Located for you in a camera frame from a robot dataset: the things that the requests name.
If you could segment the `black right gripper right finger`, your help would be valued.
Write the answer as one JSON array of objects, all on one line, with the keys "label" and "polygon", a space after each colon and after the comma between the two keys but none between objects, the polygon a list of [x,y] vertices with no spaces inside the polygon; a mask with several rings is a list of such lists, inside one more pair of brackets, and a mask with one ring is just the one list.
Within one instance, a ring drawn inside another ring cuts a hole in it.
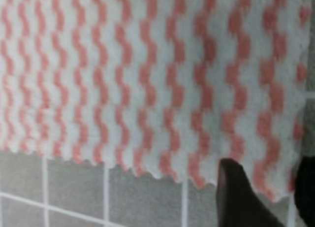
[{"label": "black right gripper right finger", "polygon": [[307,227],[315,226],[315,158],[303,157],[295,179],[294,201]]}]

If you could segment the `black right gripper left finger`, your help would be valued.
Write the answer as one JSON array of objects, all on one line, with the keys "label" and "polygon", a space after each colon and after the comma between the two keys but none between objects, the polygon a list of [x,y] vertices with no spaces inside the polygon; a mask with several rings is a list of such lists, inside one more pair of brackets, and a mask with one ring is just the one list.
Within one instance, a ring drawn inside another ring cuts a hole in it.
[{"label": "black right gripper left finger", "polygon": [[243,167],[233,159],[220,160],[216,189],[220,227],[282,227],[254,193]]}]

